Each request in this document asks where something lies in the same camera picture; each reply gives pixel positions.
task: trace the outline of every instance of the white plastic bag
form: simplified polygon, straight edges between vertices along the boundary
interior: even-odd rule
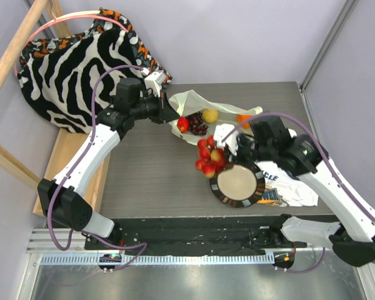
[[[230,104],[210,102],[208,100],[205,100],[203,97],[201,97],[198,93],[196,93],[193,90],[175,94],[171,98],[169,98],[168,101],[172,108],[175,109],[175,111],[181,116],[188,116],[198,111],[202,111],[206,108],[216,109],[218,111],[218,120],[214,123],[208,124],[208,130],[205,136],[195,136],[190,132],[181,133],[178,127],[176,126],[178,120],[170,122],[171,132],[175,134],[177,137],[193,145],[196,145],[200,139],[205,138],[210,134],[214,134],[215,127],[219,124],[237,124],[238,114],[255,116],[263,112],[263,109],[260,106],[246,111],[244,109],[238,108]]]

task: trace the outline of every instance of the zebra print fabric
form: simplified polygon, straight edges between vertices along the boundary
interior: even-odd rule
[[[144,47],[126,17],[103,8],[100,11],[129,32],[111,22],[95,20],[80,34],[29,42],[19,58],[22,69],[18,79],[25,100],[44,119],[72,133],[90,132],[93,86],[108,69],[133,64],[152,72],[162,70],[166,73],[163,87],[172,79]],[[138,78],[143,83],[138,70],[113,71],[97,89],[96,113],[108,105],[121,78]]]

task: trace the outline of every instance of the white t-shirt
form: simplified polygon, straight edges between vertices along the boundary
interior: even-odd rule
[[[257,204],[270,206],[317,206],[318,195],[305,183],[291,178],[272,161],[256,163],[266,181],[266,191]]]

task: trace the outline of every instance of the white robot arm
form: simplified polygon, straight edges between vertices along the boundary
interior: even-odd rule
[[[42,179],[39,183],[37,191],[46,216],[50,202],[55,201],[53,221],[75,231],[96,234],[112,244],[119,242],[120,230],[116,224],[93,211],[82,196],[104,158],[133,128],[135,121],[150,119],[154,123],[163,124],[179,118],[179,114],[169,105],[166,93],[161,91],[160,83],[164,74],[145,74],[146,71],[142,71],[147,76],[144,89],[138,79],[126,78],[120,81],[110,105],[97,115],[94,137],[91,132],[68,165],[52,181]],[[61,190],[53,199],[59,183]]]
[[[353,202],[333,177],[309,136],[291,137],[278,117],[251,124],[253,137],[236,131],[223,141],[233,129],[231,124],[223,124],[214,133],[217,145],[227,149],[227,159],[241,165],[274,161],[313,189],[339,219],[339,222],[325,223],[284,215],[276,229],[288,241],[332,249],[352,266],[375,260],[375,209],[342,177],[329,157],[328,163],[363,209]]]

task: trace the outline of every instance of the wooden frame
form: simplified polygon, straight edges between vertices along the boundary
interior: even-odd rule
[[[44,9],[46,8],[46,11],[50,16],[51,11],[56,16],[63,15],[63,11],[58,0],[52,0],[51,2],[52,5],[48,3],[48,0],[34,0],[33,5],[26,14],[13,39],[9,43],[9,46],[2,55],[0,59],[0,90],[3,87],[7,77],[12,74],[11,71],[13,65],[26,45],[28,37],[38,22]],[[71,35],[66,22],[55,25],[54,29],[59,38]],[[65,129],[60,129],[44,177],[47,179],[52,179],[63,167],[65,167],[65,165],[75,155],[76,151],[82,146],[87,136],[87,134],[73,134],[67,132]],[[86,202],[89,203],[95,211],[98,211],[100,208],[108,163],[109,156],[96,171],[84,195]],[[0,146],[0,166],[8,173],[22,181],[25,185],[36,191],[40,178],[2,146]],[[33,213],[43,215],[39,198],[36,199]]]

